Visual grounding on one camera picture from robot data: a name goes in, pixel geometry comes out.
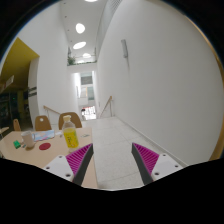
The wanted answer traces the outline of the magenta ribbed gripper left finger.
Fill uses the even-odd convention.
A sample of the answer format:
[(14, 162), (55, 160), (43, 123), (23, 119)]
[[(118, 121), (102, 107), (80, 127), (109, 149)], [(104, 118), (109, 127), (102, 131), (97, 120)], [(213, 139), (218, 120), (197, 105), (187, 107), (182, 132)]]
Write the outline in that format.
[(93, 144), (88, 144), (67, 156), (56, 156), (44, 170), (81, 186), (92, 156)]

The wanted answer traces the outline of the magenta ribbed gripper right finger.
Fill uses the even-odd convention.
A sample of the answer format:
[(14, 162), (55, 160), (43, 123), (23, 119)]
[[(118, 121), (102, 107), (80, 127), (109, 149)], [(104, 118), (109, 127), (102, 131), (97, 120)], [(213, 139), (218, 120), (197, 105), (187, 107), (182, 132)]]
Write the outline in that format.
[(158, 154), (137, 143), (132, 144), (132, 155), (145, 185), (182, 169), (168, 154)]

